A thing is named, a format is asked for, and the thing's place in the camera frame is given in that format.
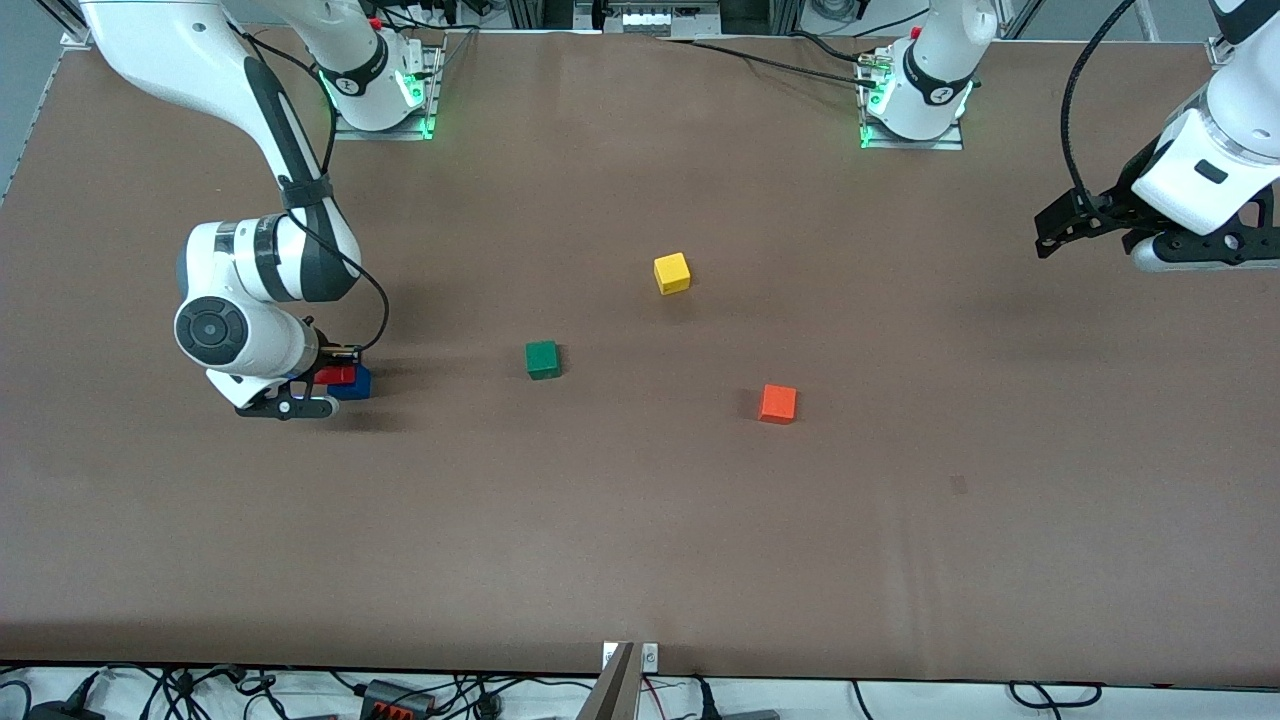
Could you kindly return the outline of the grey terminal block device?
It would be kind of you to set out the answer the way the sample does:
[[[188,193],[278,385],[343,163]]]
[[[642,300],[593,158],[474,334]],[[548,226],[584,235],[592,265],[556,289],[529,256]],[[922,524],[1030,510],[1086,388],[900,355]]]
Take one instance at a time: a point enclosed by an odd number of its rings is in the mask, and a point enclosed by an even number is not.
[[[719,0],[600,0],[605,33],[696,38],[722,31]]]

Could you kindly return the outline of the aluminium corner profile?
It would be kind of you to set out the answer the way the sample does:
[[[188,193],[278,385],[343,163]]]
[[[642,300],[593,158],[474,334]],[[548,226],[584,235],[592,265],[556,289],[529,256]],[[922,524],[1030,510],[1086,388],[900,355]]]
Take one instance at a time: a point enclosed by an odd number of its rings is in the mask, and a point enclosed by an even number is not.
[[[92,35],[79,0],[33,0],[33,3],[60,27],[63,47],[76,50],[90,47]]]
[[[1210,65],[1217,69],[1230,61],[1247,40],[1253,38],[1274,17],[1280,15],[1280,0],[1208,0],[1219,36],[1208,42]]]

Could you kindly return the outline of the black box with orange levers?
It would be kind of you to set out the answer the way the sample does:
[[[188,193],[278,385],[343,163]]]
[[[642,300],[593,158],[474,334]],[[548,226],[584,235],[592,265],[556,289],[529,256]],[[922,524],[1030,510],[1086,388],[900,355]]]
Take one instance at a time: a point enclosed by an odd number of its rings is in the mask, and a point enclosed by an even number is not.
[[[430,720],[436,705],[430,691],[384,680],[365,684],[358,696],[358,720]]]

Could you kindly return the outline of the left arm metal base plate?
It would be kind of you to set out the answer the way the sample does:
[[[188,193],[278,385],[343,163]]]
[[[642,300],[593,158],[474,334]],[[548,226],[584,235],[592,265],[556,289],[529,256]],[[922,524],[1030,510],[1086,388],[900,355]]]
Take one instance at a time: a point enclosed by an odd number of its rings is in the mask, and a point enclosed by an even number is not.
[[[876,47],[861,54],[858,58],[855,77],[872,82],[870,88],[858,90],[861,149],[963,150],[960,118],[965,111],[964,100],[973,88],[972,83],[961,94],[961,101],[945,132],[931,138],[913,138],[900,135],[884,122],[884,113],[893,105],[896,91],[901,87],[910,88],[909,85],[899,82],[895,77],[892,47]]]

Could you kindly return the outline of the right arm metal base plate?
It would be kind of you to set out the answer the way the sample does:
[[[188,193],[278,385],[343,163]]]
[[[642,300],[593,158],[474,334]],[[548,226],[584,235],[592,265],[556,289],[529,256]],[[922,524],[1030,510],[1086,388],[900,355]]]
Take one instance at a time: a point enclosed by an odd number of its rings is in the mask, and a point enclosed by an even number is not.
[[[335,136],[343,141],[424,141],[434,136],[439,111],[448,45],[424,44],[390,29],[378,32],[388,41],[387,69],[366,95],[378,100],[375,111],[360,110],[361,120],[372,118],[378,128],[353,126],[338,106]]]

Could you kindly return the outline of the brown slanted post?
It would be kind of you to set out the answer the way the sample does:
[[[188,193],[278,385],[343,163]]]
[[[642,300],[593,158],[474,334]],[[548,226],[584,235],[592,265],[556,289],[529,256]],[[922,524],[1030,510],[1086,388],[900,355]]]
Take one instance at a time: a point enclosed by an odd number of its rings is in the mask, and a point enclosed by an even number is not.
[[[635,642],[605,643],[604,664],[575,720],[636,720],[644,679],[644,648]]]

